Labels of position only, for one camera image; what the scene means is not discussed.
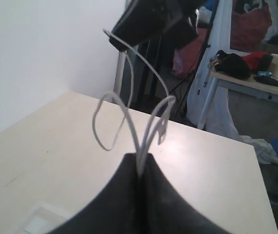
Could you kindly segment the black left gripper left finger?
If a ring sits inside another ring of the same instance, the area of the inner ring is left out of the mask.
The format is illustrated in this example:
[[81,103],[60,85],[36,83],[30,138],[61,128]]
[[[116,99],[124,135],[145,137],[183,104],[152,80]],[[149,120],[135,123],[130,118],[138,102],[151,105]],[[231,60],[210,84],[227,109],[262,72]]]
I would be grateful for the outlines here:
[[101,192],[51,234],[138,234],[137,172],[134,154],[125,154]]

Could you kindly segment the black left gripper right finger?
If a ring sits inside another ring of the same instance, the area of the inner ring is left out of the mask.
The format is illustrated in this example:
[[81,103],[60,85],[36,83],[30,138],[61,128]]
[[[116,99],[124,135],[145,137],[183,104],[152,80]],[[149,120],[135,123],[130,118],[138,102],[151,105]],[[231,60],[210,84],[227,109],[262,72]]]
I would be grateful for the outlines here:
[[192,207],[167,180],[152,154],[148,154],[141,184],[145,234],[227,234]]

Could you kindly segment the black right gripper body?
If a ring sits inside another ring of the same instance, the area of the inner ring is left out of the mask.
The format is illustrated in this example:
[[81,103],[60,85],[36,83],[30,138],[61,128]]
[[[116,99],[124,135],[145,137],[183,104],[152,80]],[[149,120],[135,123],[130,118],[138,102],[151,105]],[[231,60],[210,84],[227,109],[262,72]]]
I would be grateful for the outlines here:
[[181,49],[198,37],[198,0],[132,0],[111,33],[129,46],[164,37]]

